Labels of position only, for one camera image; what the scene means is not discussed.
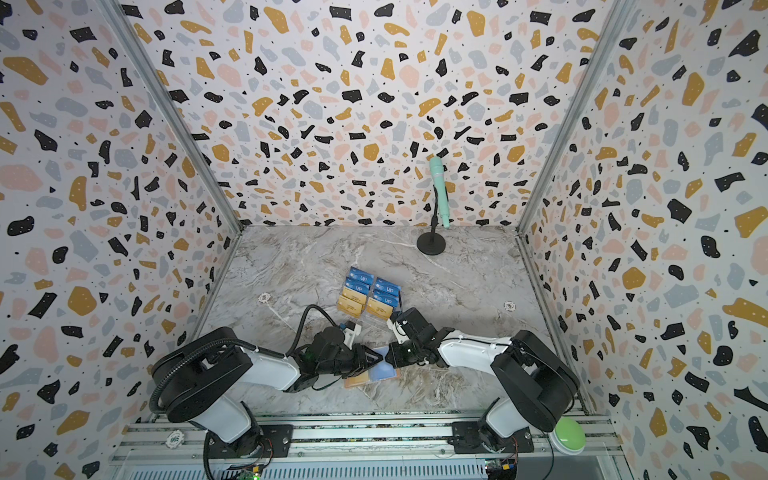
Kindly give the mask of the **blue card back left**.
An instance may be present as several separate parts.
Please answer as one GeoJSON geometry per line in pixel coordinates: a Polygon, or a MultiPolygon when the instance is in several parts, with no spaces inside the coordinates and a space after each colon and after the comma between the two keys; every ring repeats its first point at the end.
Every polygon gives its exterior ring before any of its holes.
{"type": "Polygon", "coordinates": [[[375,279],[372,274],[355,267],[351,267],[349,269],[348,277],[354,281],[362,282],[368,285],[373,284],[375,279]]]}

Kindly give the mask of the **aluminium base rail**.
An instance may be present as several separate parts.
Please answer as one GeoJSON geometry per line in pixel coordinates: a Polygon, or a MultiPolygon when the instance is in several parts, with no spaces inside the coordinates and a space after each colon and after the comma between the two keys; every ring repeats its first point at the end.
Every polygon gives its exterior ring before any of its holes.
{"type": "Polygon", "coordinates": [[[605,416],[569,414],[586,437],[560,452],[530,427],[504,451],[469,444],[475,412],[270,415],[263,438],[238,458],[190,424],[165,418],[129,427],[107,479],[630,479],[605,416]]]}

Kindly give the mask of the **mint green microphone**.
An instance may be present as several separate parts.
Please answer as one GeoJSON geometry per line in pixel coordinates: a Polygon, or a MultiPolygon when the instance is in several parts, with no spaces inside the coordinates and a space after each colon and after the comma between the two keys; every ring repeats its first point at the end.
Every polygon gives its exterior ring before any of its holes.
{"type": "Polygon", "coordinates": [[[433,186],[437,200],[437,215],[442,226],[446,229],[450,227],[450,206],[447,194],[447,188],[444,178],[444,165],[439,156],[433,156],[429,160],[430,173],[433,180],[433,186]]]}

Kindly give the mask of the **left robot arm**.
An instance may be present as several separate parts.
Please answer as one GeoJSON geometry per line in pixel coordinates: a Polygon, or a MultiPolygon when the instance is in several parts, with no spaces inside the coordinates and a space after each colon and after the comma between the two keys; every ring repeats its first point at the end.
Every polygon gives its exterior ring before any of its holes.
{"type": "Polygon", "coordinates": [[[205,430],[214,459],[284,457],[290,426],[262,427],[243,402],[228,395],[252,384],[284,393],[315,387],[323,375],[348,379],[381,364],[383,355],[356,342],[358,329],[330,326],[288,353],[261,348],[220,327],[163,357],[152,370],[152,413],[205,430]]]}

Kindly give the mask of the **black microphone stand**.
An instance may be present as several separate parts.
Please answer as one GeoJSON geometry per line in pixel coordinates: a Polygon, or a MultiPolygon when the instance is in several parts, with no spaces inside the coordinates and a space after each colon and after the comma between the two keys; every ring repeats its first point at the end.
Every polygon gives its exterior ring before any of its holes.
{"type": "Polygon", "coordinates": [[[428,256],[437,256],[444,252],[446,248],[446,242],[442,235],[436,232],[438,224],[440,222],[440,215],[438,212],[439,201],[435,198],[434,209],[431,217],[430,230],[422,233],[417,239],[417,249],[428,256]]]}

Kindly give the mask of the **pink leather card holder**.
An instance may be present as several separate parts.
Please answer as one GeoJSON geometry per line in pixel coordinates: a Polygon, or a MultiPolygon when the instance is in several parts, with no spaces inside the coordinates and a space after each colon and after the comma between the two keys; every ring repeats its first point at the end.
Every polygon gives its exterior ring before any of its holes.
{"type": "Polygon", "coordinates": [[[400,376],[400,370],[384,359],[360,375],[345,379],[344,387],[346,389],[351,389],[371,383],[396,379],[400,376]]]}

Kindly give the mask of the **blue card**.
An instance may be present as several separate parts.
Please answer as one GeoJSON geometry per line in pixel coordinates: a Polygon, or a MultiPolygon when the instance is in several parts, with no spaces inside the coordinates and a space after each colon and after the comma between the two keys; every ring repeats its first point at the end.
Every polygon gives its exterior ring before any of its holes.
{"type": "Polygon", "coordinates": [[[383,304],[387,304],[392,307],[398,307],[399,306],[399,300],[397,296],[394,296],[392,294],[389,294],[387,292],[383,292],[380,290],[374,290],[373,291],[373,298],[383,304]]]}
{"type": "Polygon", "coordinates": [[[347,278],[345,280],[344,286],[347,289],[353,290],[355,292],[359,292],[359,293],[363,294],[364,296],[367,296],[369,291],[370,291],[370,285],[369,284],[367,284],[365,282],[362,282],[362,281],[350,279],[350,278],[347,278]]]}
{"type": "Polygon", "coordinates": [[[362,282],[368,285],[373,284],[375,279],[372,274],[355,267],[351,267],[349,269],[348,277],[354,281],[362,282]]]}
{"type": "Polygon", "coordinates": [[[377,278],[374,283],[374,288],[378,291],[384,292],[388,295],[398,296],[400,294],[401,288],[389,281],[383,280],[381,278],[377,278]]]}

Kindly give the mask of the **gold vip card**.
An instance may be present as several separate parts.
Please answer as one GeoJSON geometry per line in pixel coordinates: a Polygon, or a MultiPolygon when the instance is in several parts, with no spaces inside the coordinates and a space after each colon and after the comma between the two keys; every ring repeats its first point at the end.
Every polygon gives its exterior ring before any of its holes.
{"type": "Polygon", "coordinates": [[[364,305],[367,302],[366,294],[348,287],[342,288],[342,296],[361,305],[364,305]]]}
{"type": "Polygon", "coordinates": [[[366,304],[366,311],[377,318],[387,320],[393,313],[393,307],[375,298],[369,298],[366,304]]]}
{"type": "Polygon", "coordinates": [[[340,297],[337,301],[337,308],[349,316],[359,318],[363,312],[364,305],[355,300],[340,297]]]}

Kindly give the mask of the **blue card back right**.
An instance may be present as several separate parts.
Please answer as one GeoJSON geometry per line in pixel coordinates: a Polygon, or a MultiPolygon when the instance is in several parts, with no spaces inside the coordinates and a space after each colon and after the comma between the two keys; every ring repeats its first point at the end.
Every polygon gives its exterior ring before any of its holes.
{"type": "Polygon", "coordinates": [[[400,294],[401,288],[389,281],[383,280],[381,278],[377,278],[374,283],[374,288],[378,291],[384,292],[388,295],[398,296],[400,294]]]}

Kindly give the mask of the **green push button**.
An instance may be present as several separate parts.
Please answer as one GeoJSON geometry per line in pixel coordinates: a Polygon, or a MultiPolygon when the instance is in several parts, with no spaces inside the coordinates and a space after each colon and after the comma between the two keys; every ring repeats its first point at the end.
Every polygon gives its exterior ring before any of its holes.
{"type": "Polygon", "coordinates": [[[569,417],[562,417],[548,437],[552,446],[564,455],[580,455],[586,447],[586,435],[582,426],[569,417]]]}

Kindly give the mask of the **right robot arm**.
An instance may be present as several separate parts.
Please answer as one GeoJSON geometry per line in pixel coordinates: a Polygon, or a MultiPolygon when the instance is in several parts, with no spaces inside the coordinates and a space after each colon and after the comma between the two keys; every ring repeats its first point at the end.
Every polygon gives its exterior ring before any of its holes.
{"type": "Polygon", "coordinates": [[[386,355],[394,367],[467,368],[495,377],[506,393],[479,420],[452,426],[458,453],[521,449],[518,437],[530,428],[553,433],[580,388],[576,375],[529,330],[490,338],[437,329],[415,308],[393,313],[388,326],[397,338],[386,355]]]}

